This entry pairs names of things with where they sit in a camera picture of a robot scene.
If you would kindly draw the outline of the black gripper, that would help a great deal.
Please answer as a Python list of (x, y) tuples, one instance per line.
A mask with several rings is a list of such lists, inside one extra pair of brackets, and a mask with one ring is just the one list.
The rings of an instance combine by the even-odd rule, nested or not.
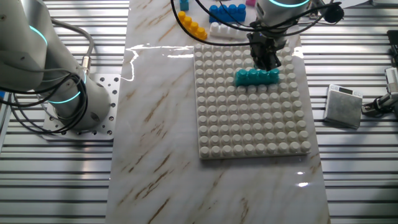
[(268, 37), (261, 32), (250, 32), (247, 34), (247, 38), (255, 67), (257, 67), (257, 56), (260, 56), (258, 60), (260, 69), (273, 70), (279, 67), (279, 59), (275, 53), (284, 48), (287, 42), (285, 37)]

